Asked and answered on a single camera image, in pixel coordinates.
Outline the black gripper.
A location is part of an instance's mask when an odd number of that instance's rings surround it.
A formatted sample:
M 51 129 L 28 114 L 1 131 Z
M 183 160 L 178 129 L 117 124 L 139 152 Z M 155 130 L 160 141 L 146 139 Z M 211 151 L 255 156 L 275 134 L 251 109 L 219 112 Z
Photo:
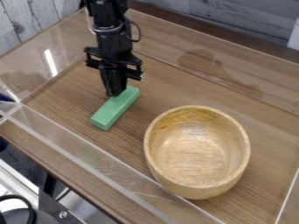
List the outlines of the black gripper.
M 127 79 L 144 78 L 143 61 L 132 54 L 138 39 L 132 39 L 130 27 L 93 27 L 92 31 L 97 45 L 84 48 L 87 66 L 99 70 L 107 96 L 119 96 L 127 89 Z

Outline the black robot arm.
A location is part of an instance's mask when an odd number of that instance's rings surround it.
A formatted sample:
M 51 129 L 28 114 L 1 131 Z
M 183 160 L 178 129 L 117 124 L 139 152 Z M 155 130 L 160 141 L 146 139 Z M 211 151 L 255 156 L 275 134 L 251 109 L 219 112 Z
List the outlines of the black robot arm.
M 127 16 L 127 0 L 84 0 L 96 46 L 87 46 L 85 64 L 99 70 L 107 96 L 119 96 L 127 90 L 127 80 L 143 79 L 143 61 L 132 54 L 132 24 Z

